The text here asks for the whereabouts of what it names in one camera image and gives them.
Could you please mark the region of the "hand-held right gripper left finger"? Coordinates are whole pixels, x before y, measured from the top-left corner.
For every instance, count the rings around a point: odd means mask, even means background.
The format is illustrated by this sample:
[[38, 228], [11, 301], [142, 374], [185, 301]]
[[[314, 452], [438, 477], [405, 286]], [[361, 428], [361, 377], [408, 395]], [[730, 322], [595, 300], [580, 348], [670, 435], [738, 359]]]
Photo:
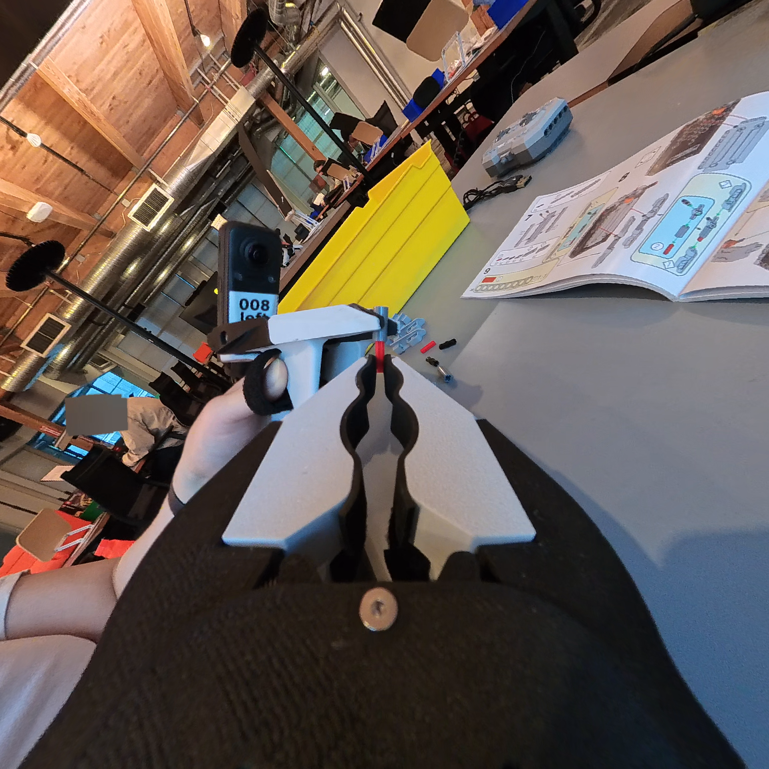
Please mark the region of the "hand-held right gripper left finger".
[[298, 554], [331, 579], [368, 571], [367, 504], [357, 447], [368, 432], [368, 357], [281, 421], [225, 529], [231, 546]]

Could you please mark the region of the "grey desk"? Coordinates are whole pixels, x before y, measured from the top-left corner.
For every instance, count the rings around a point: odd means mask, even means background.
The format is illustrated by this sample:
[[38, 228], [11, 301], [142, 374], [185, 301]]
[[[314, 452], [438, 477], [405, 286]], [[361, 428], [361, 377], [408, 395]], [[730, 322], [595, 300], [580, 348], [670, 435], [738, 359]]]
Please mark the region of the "grey desk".
[[672, 303], [618, 285], [500, 302], [461, 294], [539, 195], [767, 91], [751, 2], [572, 108], [523, 191], [479, 205], [405, 306], [488, 419], [591, 516], [679, 671], [748, 767], [767, 767], [767, 303]]

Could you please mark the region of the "open instruction booklet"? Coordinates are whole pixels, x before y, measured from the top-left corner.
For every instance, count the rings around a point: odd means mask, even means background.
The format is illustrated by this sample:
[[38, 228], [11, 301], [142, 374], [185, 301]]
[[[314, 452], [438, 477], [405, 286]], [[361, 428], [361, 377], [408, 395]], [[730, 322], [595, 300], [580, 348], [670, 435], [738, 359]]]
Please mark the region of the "open instruction booklet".
[[673, 302], [768, 295], [768, 93], [688, 121], [608, 171], [536, 197], [466, 299], [587, 284]]

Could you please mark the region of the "person's left hand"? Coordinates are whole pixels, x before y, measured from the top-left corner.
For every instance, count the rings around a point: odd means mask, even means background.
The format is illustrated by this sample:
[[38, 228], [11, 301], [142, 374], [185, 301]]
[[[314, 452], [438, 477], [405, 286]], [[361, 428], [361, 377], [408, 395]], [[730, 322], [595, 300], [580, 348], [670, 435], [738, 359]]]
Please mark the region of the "person's left hand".
[[[272, 406], [287, 394], [288, 370], [277, 351], [264, 368], [252, 361], [244, 378], [209, 401], [185, 441], [171, 480], [187, 503], [273, 418]], [[171, 514], [167, 501], [161, 512]]]

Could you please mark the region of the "silver ventilation duct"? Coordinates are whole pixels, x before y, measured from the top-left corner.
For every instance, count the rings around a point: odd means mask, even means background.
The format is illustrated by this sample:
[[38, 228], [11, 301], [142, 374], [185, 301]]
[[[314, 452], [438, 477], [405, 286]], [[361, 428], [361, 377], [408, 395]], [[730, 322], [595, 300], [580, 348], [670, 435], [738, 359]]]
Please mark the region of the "silver ventilation duct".
[[[195, 219], [197, 212], [202, 209], [212, 208], [213, 204], [208, 200], [213, 193], [206, 192], [203, 195], [203, 202], [198, 204], [197, 197], [192, 194], [193, 188], [201, 181], [207, 170], [214, 163], [226, 145], [232, 140], [239, 124], [243, 122], [249, 111], [253, 111], [255, 100], [249, 89], [241, 83], [237, 83], [238, 88], [233, 92], [232, 97], [226, 101], [217, 115], [209, 121], [206, 129], [199, 134], [194, 142], [181, 154], [175, 164], [169, 169], [167, 178], [157, 189], [147, 190], [147, 200], [139, 203], [139, 207], [147, 208], [145, 203], [149, 203], [149, 197], [158, 192], [169, 198], [169, 206], [164, 213], [160, 214], [159, 220], [153, 225], [153, 228], [147, 230], [139, 223], [126, 218], [125, 226], [111, 240], [109, 246], [100, 254], [100, 259], [94, 264], [91, 272], [82, 280], [75, 278], [66, 278], [63, 270], [53, 273], [55, 278], [66, 279], [76, 288], [89, 294], [95, 300], [103, 302], [104, 297], [109, 294], [115, 286], [120, 288], [127, 285], [133, 286], [139, 278], [141, 271], [145, 268], [153, 268], [160, 263], [161, 258], [155, 252], [164, 250], [170, 240], [177, 236], [184, 227], [187, 226], [187, 220], [192, 217]], [[35, 279], [34, 285], [24, 292], [11, 292], [5, 285], [6, 274], [2, 275], [2, 288], [8, 297], [2, 298], [2, 303], [9, 302], [13, 298], [35, 299], [37, 294], [42, 295], [52, 293], [53, 289], [68, 292], [67, 301], [60, 298], [60, 303], [56, 313], [53, 313], [52, 319], [59, 326], [65, 325], [67, 328], [60, 328], [64, 332], [59, 342], [66, 337], [74, 338], [72, 334], [77, 335], [77, 329], [80, 328], [85, 316], [94, 309], [91, 304], [75, 295], [73, 289], [67, 289], [61, 282], [55, 281], [43, 274], [41, 281]], [[59, 342], [52, 342], [53, 347], [49, 352], [37, 352], [31, 349], [21, 348], [22, 353], [14, 358], [13, 366], [8, 372], [2, 369], [2, 396], [6, 393], [16, 393], [26, 389], [38, 374], [48, 366], [49, 359], [54, 355], [53, 348]], [[2, 365], [8, 363], [5, 358], [10, 355], [9, 352], [2, 352]]]

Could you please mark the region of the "yellow plastic bin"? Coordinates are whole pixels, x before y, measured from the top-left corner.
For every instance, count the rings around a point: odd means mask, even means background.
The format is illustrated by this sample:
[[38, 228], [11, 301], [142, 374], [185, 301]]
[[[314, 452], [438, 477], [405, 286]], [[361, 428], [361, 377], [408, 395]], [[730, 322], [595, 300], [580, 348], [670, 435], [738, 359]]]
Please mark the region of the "yellow plastic bin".
[[429, 141], [355, 208], [278, 304], [399, 312], [470, 222]]

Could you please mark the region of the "white vent grille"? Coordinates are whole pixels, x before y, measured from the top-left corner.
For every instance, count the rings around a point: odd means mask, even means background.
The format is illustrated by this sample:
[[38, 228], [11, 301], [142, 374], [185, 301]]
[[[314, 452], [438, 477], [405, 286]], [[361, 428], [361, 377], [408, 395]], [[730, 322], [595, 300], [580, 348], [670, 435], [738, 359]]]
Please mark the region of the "white vent grille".
[[152, 184], [137, 203], [130, 208], [128, 219], [145, 231], [152, 231], [174, 203], [167, 188]]
[[63, 340], [71, 330], [72, 325], [63, 321], [59, 316], [47, 313], [34, 326], [20, 347], [38, 357], [48, 357], [52, 350]]

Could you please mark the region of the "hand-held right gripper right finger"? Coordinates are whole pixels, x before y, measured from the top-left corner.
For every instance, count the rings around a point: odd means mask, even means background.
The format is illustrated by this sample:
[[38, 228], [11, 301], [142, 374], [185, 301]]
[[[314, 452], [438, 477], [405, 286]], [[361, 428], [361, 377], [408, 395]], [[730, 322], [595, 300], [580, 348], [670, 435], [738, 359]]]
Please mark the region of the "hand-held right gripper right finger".
[[535, 529], [475, 416], [386, 356], [398, 458], [386, 566], [393, 580], [439, 577], [456, 552], [528, 543]]

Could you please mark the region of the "person's left forearm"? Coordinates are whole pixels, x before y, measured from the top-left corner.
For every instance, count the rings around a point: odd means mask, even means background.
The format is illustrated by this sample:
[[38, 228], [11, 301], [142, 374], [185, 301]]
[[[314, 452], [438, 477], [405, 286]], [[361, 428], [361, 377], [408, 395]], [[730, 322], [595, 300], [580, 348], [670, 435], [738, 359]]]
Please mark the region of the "person's left forearm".
[[5, 639], [68, 635], [99, 641], [134, 572], [173, 517], [164, 501], [149, 528], [119, 559], [20, 577], [5, 610]]

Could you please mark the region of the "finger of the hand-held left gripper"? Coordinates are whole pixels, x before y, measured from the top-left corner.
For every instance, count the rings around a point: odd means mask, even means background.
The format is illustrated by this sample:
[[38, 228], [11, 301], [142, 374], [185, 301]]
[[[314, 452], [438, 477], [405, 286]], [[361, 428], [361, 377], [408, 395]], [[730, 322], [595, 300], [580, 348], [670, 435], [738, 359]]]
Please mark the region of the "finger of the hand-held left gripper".
[[290, 342], [374, 334], [379, 329], [379, 316], [357, 304], [280, 313], [267, 322], [268, 337], [276, 347]]
[[355, 361], [366, 356], [373, 344], [371, 338], [360, 340], [332, 339], [323, 346], [323, 385], [341, 374]]

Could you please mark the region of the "grey toy battery hub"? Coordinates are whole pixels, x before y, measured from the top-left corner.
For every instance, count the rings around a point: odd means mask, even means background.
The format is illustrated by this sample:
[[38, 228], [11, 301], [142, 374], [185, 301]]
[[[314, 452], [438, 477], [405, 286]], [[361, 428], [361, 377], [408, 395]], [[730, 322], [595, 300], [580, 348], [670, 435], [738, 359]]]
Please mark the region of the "grey toy battery hub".
[[572, 111], [561, 98], [524, 114], [518, 122], [500, 130], [486, 150], [482, 166], [492, 178], [538, 161], [562, 139], [572, 123]]

